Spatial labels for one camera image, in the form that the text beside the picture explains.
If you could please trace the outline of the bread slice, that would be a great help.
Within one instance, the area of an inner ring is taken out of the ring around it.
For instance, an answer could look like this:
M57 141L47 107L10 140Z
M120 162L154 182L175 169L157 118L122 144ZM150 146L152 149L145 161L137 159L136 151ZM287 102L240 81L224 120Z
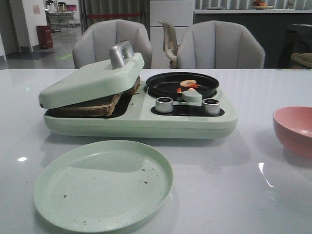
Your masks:
M50 109L49 113L54 117L108 117L113 113L121 95L122 93L117 93L107 97L54 108Z
M123 94L124 95L135 95L137 93L139 87L140 87L140 76L137 77L134 85L130 89L124 91Z

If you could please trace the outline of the cooked shrimp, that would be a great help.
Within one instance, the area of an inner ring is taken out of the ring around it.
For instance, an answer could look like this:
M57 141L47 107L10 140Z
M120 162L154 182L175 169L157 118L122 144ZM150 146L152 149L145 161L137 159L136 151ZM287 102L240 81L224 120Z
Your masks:
M181 87L188 87L188 88L196 88L199 86L196 80L193 80L193 79L183 80L179 85Z
M179 87L176 90L177 93L182 93L182 92L185 92L185 91L196 91L196 89L192 88L192 87Z

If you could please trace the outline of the green breakfast maker lid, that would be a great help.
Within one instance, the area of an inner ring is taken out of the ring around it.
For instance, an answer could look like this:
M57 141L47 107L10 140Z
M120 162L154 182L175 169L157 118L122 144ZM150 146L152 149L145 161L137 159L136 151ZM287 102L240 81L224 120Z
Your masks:
M111 48L110 59L82 66L42 90L39 104L54 109L122 93L134 86L143 66L142 54L120 42Z

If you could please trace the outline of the pink bowl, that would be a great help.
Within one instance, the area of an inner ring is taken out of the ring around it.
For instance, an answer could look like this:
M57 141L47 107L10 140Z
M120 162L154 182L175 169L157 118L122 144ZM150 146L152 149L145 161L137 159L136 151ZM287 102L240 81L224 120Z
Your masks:
M312 157L312 108L288 106L273 113L275 135L283 146L299 156Z

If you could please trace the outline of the green breakfast maker base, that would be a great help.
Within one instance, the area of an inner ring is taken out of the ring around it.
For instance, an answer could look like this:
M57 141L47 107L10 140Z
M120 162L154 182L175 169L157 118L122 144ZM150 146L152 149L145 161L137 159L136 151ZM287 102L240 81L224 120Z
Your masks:
M218 117L157 115L151 111L155 98L148 94L146 82L141 81L137 94L119 117L63 118L46 112L43 118L53 133L67 136L215 139L231 134L238 113L220 89L214 98L224 110Z

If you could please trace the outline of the left silver control knob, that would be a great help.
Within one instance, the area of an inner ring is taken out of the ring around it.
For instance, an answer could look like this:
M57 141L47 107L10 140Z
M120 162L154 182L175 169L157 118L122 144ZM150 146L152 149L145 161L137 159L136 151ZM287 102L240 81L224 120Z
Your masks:
M171 113L174 110L173 102L171 97L158 97L156 99L155 110L159 113Z

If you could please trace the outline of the silver control knob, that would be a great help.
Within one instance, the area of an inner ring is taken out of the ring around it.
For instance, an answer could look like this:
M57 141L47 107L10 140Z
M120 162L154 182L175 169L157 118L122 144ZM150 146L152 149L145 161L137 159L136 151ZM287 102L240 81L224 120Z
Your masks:
M156 99L155 110L159 113L171 113L174 110L173 102L171 97L158 97Z
M203 99L201 109L207 115L218 115L221 110L220 102L212 98Z

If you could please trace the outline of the black round frying pan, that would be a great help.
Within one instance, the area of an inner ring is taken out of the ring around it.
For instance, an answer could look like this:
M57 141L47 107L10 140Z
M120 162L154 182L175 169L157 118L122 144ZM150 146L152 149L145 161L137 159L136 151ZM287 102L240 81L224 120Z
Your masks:
M219 87L219 81L209 75L193 72L167 72L156 74L146 80L148 93L154 97L170 97L177 101L180 93L177 88L183 80L193 79L199 85L196 91L202 95L202 98L211 98L216 94Z

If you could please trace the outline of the right silver control knob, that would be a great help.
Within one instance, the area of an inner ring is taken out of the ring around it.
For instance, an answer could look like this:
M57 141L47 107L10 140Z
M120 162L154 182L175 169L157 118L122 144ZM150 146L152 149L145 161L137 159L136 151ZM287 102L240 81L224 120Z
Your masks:
M203 99L201 109L207 115L218 115L221 110L220 102L212 98Z

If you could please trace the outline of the beige office chair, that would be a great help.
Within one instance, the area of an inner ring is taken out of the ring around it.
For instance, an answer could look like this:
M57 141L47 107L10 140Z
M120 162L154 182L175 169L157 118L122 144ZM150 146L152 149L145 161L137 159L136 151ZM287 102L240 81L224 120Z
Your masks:
M176 31L173 24L166 20L160 20L160 24L163 26L164 39L163 39L163 51L167 58L170 60L169 67L172 69L178 68L177 52L178 43L176 39Z

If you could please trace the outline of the light green plate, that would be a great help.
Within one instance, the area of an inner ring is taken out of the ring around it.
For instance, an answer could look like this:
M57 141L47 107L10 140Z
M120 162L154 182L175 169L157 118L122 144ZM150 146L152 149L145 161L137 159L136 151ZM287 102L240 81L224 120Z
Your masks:
M34 204L60 228L113 232L148 221L172 185L172 167L155 148L136 141L101 141L49 164L36 181Z

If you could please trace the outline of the right grey upholstered chair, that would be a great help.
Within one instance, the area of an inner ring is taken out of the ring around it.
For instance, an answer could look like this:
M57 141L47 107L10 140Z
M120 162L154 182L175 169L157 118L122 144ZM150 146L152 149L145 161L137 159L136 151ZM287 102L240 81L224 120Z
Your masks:
M180 69L262 69L265 50L245 26L211 20L187 28L177 61Z

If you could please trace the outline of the grey upholstered chair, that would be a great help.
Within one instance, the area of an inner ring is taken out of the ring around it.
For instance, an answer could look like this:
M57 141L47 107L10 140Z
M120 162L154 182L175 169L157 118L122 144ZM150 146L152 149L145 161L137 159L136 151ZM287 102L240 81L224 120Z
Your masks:
M187 28L177 61L180 69L262 69L265 50L245 26L211 20Z
M138 22L114 19L92 24L73 48L75 68L110 58L110 48L129 41L134 52L140 52L144 69L152 65L152 47L145 26Z

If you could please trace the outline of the left grey upholstered chair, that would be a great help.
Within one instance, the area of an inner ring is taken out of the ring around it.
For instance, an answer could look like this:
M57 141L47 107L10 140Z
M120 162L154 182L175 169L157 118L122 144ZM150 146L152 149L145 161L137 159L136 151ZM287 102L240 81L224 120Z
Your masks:
M134 52L140 52L144 69L152 65L152 47L145 26L138 22L114 19L92 24L73 48L75 68L110 58L110 48L129 41Z

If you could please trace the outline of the white cabinet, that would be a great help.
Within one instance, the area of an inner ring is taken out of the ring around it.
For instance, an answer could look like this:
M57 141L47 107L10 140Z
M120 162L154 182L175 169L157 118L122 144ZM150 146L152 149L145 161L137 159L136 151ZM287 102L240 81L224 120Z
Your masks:
M177 43L181 42L186 28L193 24L194 0L150 1L150 41L152 45L152 69L168 69L170 60L163 51L163 26L161 20L175 27Z

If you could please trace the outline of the red trash bin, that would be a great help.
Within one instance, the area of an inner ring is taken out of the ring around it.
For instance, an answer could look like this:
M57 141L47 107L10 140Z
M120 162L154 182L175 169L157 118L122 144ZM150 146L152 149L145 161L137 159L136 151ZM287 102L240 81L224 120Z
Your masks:
M53 47L51 26L37 25L36 26L38 42L40 49L50 49Z

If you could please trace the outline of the fruit plate on counter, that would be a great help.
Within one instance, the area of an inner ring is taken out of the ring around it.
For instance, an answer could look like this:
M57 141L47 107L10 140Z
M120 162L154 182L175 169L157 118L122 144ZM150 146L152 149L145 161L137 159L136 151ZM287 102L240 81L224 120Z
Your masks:
M273 6L271 5L267 5L265 2L263 2L262 0L255 0L252 3L252 7L253 9L256 10L265 10L265 9L273 9Z

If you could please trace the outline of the dark appliance at right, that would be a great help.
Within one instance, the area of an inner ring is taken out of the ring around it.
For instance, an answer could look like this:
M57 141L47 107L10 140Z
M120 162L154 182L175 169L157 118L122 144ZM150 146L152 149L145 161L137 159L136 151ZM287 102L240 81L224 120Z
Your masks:
M278 61L278 68L291 68L294 53L308 53L312 51L312 25L290 24L286 30L282 51Z

